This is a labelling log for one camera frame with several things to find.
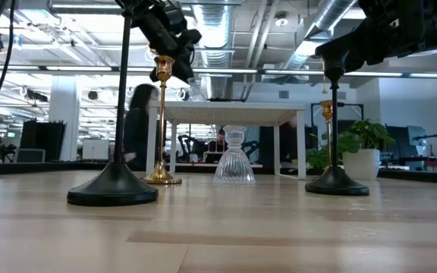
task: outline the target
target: wooden table surface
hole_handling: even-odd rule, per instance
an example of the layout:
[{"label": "wooden table surface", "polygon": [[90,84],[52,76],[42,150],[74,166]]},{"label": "wooden table surface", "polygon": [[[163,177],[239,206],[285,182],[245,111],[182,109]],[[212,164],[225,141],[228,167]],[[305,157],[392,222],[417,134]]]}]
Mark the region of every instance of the wooden table surface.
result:
[{"label": "wooden table surface", "polygon": [[0,176],[0,272],[437,273],[437,184],[363,181],[321,196],[257,175],[214,187],[175,174],[154,203],[88,208],[67,191],[96,171]]}]

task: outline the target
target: wooden table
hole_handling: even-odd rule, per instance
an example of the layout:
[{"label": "wooden table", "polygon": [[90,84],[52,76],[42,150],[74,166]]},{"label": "wooden table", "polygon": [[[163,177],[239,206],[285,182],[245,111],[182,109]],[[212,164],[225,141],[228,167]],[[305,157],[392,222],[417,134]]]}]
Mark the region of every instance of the wooden table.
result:
[{"label": "wooden table", "polygon": [[[160,104],[149,107],[148,150],[146,174],[154,169],[156,147],[156,119]],[[176,131],[178,124],[223,124],[274,126],[274,169],[280,174],[279,126],[297,117],[297,167],[298,179],[306,179],[306,151],[304,136],[304,105],[249,102],[166,102],[165,118],[171,122],[170,172],[176,165]]]}]

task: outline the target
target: gold candlestick holder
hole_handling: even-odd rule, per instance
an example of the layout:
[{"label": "gold candlestick holder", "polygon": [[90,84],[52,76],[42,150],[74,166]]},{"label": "gold candlestick holder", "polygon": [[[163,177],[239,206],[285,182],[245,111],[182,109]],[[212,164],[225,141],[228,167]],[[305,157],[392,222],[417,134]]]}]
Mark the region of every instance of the gold candlestick holder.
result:
[{"label": "gold candlestick holder", "polygon": [[168,56],[158,56],[155,57],[156,63],[156,76],[158,80],[161,81],[161,107],[159,112],[159,161],[156,162],[154,171],[146,176],[144,180],[148,184],[179,184],[181,179],[173,178],[167,171],[165,167],[165,162],[163,160],[163,153],[165,148],[163,143],[165,142],[165,93],[166,93],[166,81],[171,77],[171,68],[174,64],[174,59]]},{"label": "gold candlestick holder", "polygon": [[323,117],[326,119],[326,141],[328,142],[328,167],[332,165],[332,117],[333,101],[325,100],[319,102],[322,105]]}]

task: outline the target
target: dark hair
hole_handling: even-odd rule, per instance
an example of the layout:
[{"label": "dark hair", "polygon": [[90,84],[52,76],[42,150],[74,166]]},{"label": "dark hair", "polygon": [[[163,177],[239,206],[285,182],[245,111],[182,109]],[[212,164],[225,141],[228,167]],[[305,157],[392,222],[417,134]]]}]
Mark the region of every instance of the dark hair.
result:
[{"label": "dark hair", "polygon": [[134,89],[133,98],[130,101],[129,109],[140,108],[145,109],[148,104],[151,93],[157,92],[155,86],[144,83],[136,86]]}]

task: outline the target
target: woman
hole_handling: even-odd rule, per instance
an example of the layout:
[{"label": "woman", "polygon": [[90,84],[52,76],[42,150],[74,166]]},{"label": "woman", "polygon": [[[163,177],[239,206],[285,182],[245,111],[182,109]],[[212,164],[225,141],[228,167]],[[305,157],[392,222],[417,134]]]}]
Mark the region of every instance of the woman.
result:
[{"label": "woman", "polygon": [[[217,133],[217,140],[210,141],[208,150],[209,152],[225,152],[228,149],[228,145],[225,142],[225,131],[224,128],[220,128]],[[206,163],[218,163],[222,154],[209,154],[206,157]]]},{"label": "woman", "polygon": [[158,100],[158,89],[140,84],[134,89],[129,112],[124,121],[124,157],[126,162],[146,165],[148,146],[149,102]]}]

